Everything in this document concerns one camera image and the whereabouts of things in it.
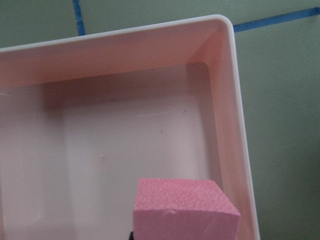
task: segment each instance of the blue tape strip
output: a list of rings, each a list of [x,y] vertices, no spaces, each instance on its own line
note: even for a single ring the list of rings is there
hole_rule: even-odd
[[[84,21],[82,20],[81,8],[79,4],[79,0],[73,1],[73,9],[76,19],[76,28],[78,29],[78,35],[83,36],[86,35]]]
[[[255,21],[248,21],[233,26],[234,32],[242,32],[250,29],[265,27],[268,25],[289,22],[296,19],[307,18],[315,15],[320,15],[320,7],[309,8],[306,10],[295,11],[283,15],[267,17]]]

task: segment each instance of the plastic container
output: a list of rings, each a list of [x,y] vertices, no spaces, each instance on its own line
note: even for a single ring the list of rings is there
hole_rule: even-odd
[[[0,50],[4,240],[125,240],[138,178],[215,180],[258,240],[220,15]]]

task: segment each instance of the pink foam block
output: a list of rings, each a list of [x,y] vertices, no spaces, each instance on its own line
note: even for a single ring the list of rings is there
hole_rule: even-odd
[[[235,240],[240,213],[212,180],[141,178],[134,240]]]

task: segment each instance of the block top face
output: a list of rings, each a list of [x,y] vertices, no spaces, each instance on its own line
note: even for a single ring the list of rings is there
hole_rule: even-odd
[[[210,211],[240,216],[212,180],[141,178],[134,211]]]

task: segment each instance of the green table surface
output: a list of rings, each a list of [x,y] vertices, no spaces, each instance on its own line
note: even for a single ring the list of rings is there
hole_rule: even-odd
[[[221,14],[233,24],[319,0],[80,0],[87,34]],[[1,0],[0,47],[77,36],[71,0]],[[320,16],[235,34],[262,240],[320,239]]]

